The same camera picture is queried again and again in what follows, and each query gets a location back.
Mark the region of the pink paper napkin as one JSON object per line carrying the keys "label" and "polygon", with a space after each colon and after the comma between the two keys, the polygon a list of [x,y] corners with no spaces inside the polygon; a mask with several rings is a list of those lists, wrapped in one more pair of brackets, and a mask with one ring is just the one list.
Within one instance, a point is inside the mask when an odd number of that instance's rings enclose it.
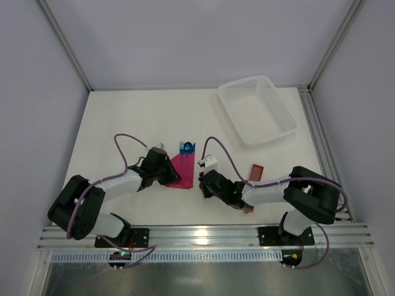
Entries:
{"label": "pink paper napkin", "polygon": [[171,159],[171,163],[181,179],[168,184],[175,189],[192,189],[194,185],[195,153],[178,154]]}

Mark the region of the blue metallic fork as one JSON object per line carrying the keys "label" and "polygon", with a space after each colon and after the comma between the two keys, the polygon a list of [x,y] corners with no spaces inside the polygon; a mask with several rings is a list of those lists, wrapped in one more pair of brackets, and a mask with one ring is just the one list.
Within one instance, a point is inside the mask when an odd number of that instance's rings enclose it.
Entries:
{"label": "blue metallic fork", "polygon": [[180,142],[180,161],[183,160],[183,156],[185,154],[185,143],[183,141]]}

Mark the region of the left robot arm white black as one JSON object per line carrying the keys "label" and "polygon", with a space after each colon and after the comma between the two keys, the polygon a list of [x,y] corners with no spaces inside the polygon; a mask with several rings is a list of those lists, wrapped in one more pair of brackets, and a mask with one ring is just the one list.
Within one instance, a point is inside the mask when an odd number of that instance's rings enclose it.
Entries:
{"label": "left robot arm white black", "polygon": [[109,245],[125,246],[133,236],[130,223],[115,213],[102,213],[103,203],[142,191],[154,182],[166,186],[179,180],[166,151],[153,147],[140,165],[128,166],[120,174],[97,181],[72,176],[50,206],[48,218],[76,241],[94,234]]}

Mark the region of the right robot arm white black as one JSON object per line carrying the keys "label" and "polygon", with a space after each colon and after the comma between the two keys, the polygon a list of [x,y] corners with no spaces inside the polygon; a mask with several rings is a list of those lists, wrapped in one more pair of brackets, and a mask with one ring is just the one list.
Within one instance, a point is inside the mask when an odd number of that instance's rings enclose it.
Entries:
{"label": "right robot arm white black", "polygon": [[333,224],[340,185],[303,167],[296,166],[285,179],[263,182],[231,181],[216,170],[199,175],[205,198],[216,197],[236,210],[269,203],[288,203],[293,209],[281,217],[277,235],[286,245],[299,242],[302,233],[315,223]]}

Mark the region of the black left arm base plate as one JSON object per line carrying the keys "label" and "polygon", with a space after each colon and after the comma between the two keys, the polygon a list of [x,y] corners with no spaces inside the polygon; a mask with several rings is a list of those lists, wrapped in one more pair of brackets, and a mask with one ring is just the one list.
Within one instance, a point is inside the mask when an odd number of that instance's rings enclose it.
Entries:
{"label": "black left arm base plate", "polygon": [[125,228],[117,237],[107,239],[123,249],[147,248],[149,243],[149,228]]}

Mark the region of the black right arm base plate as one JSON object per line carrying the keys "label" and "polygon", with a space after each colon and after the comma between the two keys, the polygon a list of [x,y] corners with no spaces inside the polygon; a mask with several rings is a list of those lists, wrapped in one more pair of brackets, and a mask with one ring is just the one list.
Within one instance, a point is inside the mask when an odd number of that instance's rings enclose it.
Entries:
{"label": "black right arm base plate", "polygon": [[315,245],[311,227],[305,229],[300,236],[279,234],[278,229],[278,226],[263,226],[257,228],[259,245],[261,247]]}

